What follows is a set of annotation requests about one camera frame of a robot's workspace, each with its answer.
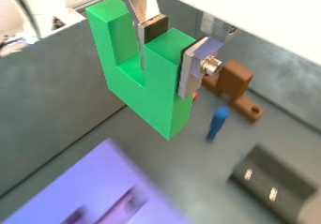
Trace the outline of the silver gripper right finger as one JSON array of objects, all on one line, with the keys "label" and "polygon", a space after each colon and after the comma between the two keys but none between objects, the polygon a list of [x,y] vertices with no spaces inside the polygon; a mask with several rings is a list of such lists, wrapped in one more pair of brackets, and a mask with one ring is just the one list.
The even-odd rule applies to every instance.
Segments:
[{"label": "silver gripper right finger", "polygon": [[223,62],[217,59],[219,50],[240,33],[240,29],[208,12],[204,13],[201,31],[207,34],[183,51],[179,95],[191,97],[201,87],[205,75],[220,73]]}]

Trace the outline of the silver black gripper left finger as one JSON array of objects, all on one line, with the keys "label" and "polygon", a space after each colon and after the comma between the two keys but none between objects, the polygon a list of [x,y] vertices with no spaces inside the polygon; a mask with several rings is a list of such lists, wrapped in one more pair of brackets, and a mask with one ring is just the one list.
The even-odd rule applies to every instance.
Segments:
[{"label": "silver black gripper left finger", "polygon": [[146,69],[145,45],[169,30],[169,17],[161,13],[157,0],[124,0],[126,2],[140,41],[141,68]]}]

